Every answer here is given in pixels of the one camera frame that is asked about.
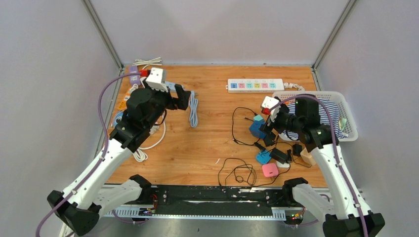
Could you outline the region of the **dark blue cube adapter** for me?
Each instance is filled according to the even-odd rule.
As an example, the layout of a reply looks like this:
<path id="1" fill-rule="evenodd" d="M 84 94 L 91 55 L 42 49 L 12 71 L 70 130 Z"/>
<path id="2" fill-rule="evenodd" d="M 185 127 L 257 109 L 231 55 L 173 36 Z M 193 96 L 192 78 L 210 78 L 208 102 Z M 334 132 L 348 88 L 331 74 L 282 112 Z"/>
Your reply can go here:
<path id="1" fill-rule="evenodd" d="M 261 126 L 264 125 L 265 122 L 263 120 L 254 120 L 249 127 L 249 131 L 253 137 L 258 139 L 264 139 L 266 134 L 260 130 Z"/>

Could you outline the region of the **light blue power strip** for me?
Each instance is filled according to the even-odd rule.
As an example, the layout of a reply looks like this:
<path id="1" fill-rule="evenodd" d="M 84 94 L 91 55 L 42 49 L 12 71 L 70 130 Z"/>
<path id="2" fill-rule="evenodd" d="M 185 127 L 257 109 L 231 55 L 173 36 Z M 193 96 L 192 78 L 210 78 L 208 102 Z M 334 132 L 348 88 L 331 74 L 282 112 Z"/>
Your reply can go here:
<path id="1" fill-rule="evenodd" d="M 167 87 L 167 91 L 169 92 L 176 92 L 176 83 L 174 82 L 170 82 L 170 81 L 166 81 L 165 85 Z"/>

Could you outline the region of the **wooden cube adapter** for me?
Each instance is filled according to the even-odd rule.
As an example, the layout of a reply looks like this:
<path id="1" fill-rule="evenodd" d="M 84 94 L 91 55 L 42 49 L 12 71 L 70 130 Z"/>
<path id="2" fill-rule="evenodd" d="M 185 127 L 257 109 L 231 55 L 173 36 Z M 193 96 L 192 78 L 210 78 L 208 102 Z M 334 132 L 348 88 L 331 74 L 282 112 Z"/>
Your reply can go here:
<path id="1" fill-rule="evenodd" d="M 307 148 L 304 148 L 301 152 L 300 152 L 300 156 L 303 159 L 303 161 L 311 166 L 314 166 L 317 164 L 316 160 L 314 159 L 314 157 L 308 152 Z"/>

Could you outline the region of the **white power strip blue USB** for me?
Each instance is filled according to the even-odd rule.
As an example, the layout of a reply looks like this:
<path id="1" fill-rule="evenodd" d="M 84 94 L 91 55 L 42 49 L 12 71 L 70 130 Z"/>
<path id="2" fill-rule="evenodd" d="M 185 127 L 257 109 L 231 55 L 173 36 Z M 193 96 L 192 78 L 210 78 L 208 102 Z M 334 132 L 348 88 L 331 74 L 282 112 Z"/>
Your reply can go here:
<path id="1" fill-rule="evenodd" d="M 229 93 L 273 93 L 286 89 L 304 91 L 297 83 L 282 79 L 228 79 L 225 86 Z"/>

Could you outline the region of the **black TP-Link charger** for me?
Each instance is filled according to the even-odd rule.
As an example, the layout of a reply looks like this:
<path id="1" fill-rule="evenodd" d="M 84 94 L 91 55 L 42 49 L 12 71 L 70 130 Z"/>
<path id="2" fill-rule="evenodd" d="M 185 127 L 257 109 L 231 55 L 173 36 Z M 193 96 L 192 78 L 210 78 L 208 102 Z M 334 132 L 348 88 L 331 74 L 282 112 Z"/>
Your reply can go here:
<path id="1" fill-rule="evenodd" d="M 253 145 L 256 146 L 260 151 L 265 151 L 266 150 L 266 148 L 258 142 L 254 142 Z"/>

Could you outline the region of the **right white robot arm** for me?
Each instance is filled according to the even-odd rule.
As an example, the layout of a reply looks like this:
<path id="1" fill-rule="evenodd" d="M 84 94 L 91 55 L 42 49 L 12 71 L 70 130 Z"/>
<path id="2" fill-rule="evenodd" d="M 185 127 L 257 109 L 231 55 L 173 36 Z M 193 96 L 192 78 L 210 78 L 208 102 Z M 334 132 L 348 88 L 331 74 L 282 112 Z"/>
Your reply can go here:
<path id="1" fill-rule="evenodd" d="M 343 158 L 331 113 L 312 94 L 289 97 L 295 101 L 291 114 L 286 100 L 266 96 L 261 111 L 268 120 L 261 130 L 271 135 L 293 132 L 316 160 L 329 188 L 332 202 L 325 200 L 302 178 L 288 180 L 282 192 L 288 206 L 306 207 L 321 222 L 326 237 L 376 237 L 385 225 L 381 213 L 374 213 L 358 191 Z"/>

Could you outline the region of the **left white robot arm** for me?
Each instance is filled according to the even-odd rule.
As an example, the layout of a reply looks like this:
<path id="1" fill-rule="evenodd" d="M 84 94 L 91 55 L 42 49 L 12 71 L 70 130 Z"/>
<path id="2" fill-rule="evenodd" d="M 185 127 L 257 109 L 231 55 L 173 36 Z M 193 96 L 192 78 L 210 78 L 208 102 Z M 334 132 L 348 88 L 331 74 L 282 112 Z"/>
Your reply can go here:
<path id="1" fill-rule="evenodd" d="M 151 199 L 151 183 L 136 174 L 124 183 L 101 191 L 114 171 L 150 136 L 151 128 L 168 110 L 186 110 L 191 95 L 179 84 L 177 97 L 170 90 L 149 86 L 134 90 L 126 102 L 121 121 L 92 163 L 63 191 L 52 191 L 47 201 L 52 212 L 78 236 L 94 229 L 99 220 L 131 201 L 145 204 Z"/>

